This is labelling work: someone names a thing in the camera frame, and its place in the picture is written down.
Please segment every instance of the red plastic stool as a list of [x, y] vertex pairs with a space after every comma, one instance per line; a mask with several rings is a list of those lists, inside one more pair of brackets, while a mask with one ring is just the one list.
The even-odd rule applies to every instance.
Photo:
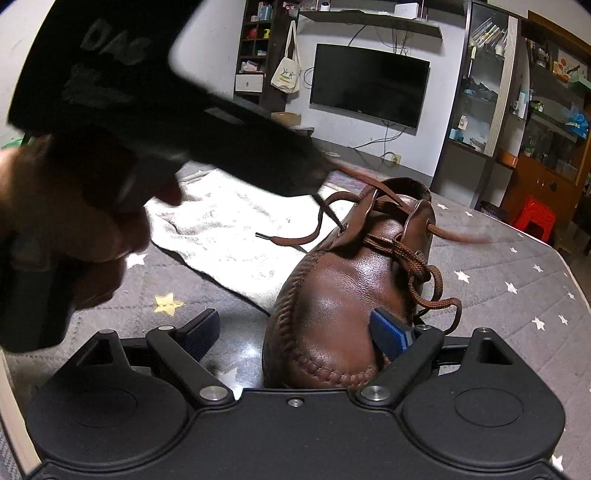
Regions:
[[531, 195], [528, 195], [525, 199], [525, 205], [512, 225], [518, 230], [525, 232], [527, 226], [530, 223], [534, 223], [544, 231], [540, 240], [548, 243], [555, 221], [556, 214], [548, 206], [535, 200]]

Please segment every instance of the human hand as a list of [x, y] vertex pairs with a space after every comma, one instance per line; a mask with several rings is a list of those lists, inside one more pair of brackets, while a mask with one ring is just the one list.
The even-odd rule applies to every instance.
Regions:
[[[116, 144], [89, 145], [89, 155], [130, 155]], [[142, 209], [109, 215], [84, 200], [80, 182], [67, 171], [47, 168], [47, 140], [0, 152], [0, 239], [11, 232], [30, 236], [52, 251], [92, 266], [74, 286], [77, 309], [110, 300], [125, 273], [125, 256], [144, 250], [150, 225]], [[117, 158], [105, 158], [117, 161]], [[179, 205], [176, 181], [157, 197]]]

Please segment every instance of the television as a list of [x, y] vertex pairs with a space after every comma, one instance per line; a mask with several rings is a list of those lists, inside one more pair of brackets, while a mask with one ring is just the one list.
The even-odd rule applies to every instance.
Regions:
[[318, 44], [310, 103], [418, 127], [429, 62], [381, 50]]

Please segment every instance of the brown shoelace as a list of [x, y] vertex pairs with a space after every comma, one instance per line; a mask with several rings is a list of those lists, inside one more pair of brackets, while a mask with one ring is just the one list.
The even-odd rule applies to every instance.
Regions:
[[[353, 177], [354, 179], [360, 180], [379, 191], [383, 192], [394, 202], [377, 200], [374, 204], [374, 211], [381, 213], [391, 213], [392, 207], [403, 211], [406, 215], [412, 213], [412, 209], [387, 185], [383, 184], [379, 180], [376, 180], [369, 175], [366, 175], [360, 171], [355, 170], [347, 166], [346, 164], [336, 163], [336, 169], [345, 173], [346, 175]], [[330, 195], [326, 200], [322, 200], [319, 196], [315, 196], [315, 201], [320, 205], [318, 212], [318, 224], [314, 232], [310, 235], [301, 238], [282, 238], [279, 236], [267, 236], [261, 233], [256, 235], [270, 240], [276, 245], [284, 247], [295, 247], [301, 249], [302, 245], [314, 241], [320, 235], [320, 228], [322, 227], [323, 214], [330, 212], [329, 216], [334, 220], [336, 215], [330, 208], [330, 205], [338, 200], [347, 200], [349, 202], [359, 203], [361, 201], [360, 195], [356, 195], [351, 192], [336, 192]], [[336, 222], [341, 231], [344, 231], [345, 227], [340, 222]], [[454, 232], [448, 232], [443, 230], [432, 223], [427, 224], [427, 231], [446, 240], [462, 243], [485, 243], [486, 239], [483, 238], [472, 238], [465, 235], [460, 235]], [[434, 265], [427, 265], [417, 254], [410, 250], [407, 246], [400, 243], [400, 235], [395, 239], [381, 238], [370, 233], [367, 233], [363, 239], [364, 245], [378, 251], [386, 256], [392, 257], [398, 260], [399, 264], [405, 268], [408, 273], [408, 289], [413, 297], [413, 300], [423, 307], [423, 309], [416, 313], [413, 317], [413, 323], [415, 325], [424, 323], [421, 317], [425, 315], [429, 310], [440, 310], [446, 309], [451, 306], [456, 307], [456, 315], [453, 319], [452, 325], [444, 331], [447, 335], [452, 333], [460, 323], [460, 317], [462, 316], [462, 302], [451, 297], [448, 299], [441, 300], [443, 295], [443, 276], [437, 267]], [[433, 296], [431, 300], [422, 298], [417, 291], [417, 283], [427, 283], [433, 278]]]

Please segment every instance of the white drawer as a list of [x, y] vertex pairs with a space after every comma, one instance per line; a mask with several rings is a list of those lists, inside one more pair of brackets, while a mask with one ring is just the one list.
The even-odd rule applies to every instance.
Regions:
[[265, 76], [258, 74], [238, 74], [236, 75], [237, 92], [262, 92], [262, 84]]

